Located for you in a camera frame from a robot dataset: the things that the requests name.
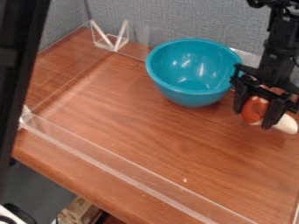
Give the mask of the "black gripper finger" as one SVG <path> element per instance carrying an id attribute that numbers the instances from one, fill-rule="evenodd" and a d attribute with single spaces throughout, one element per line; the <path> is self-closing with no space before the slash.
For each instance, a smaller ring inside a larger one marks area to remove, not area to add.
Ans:
<path id="1" fill-rule="evenodd" d="M 291 102 L 287 99 L 275 98 L 269 102 L 269 106 L 265 112 L 264 120 L 261 122 L 261 128 L 268 130 L 275 124 L 277 124 L 283 114 L 288 111 Z"/>
<path id="2" fill-rule="evenodd" d="M 249 97 L 249 87 L 243 82 L 235 84 L 233 112 L 239 114 Z"/>

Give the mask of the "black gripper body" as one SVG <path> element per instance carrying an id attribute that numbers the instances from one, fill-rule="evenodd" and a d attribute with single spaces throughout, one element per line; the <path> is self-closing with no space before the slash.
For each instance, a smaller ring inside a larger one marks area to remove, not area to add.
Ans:
<path id="1" fill-rule="evenodd" d="M 299 87 L 291 81 L 295 67 L 299 66 L 299 42 L 267 40 L 257 67 L 237 63 L 229 82 L 243 82 L 249 87 L 249 96 L 261 96 L 272 101 L 275 98 L 295 100 Z"/>

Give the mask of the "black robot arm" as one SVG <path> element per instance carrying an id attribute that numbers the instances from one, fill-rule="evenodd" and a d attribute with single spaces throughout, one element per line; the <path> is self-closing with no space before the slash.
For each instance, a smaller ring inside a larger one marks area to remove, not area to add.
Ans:
<path id="1" fill-rule="evenodd" d="M 247 4 L 271 9 L 268 37 L 259 66 L 235 65 L 236 75 L 229 78 L 237 90 L 233 111 L 241 111 L 251 95 L 268 99 L 261 122 L 267 130 L 283 113 L 299 113 L 299 102 L 268 90 L 275 87 L 299 95 L 299 85 L 291 82 L 291 73 L 299 67 L 299 0 L 247 0 Z M 49 8 L 50 0 L 0 0 L 0 199 Z"/>

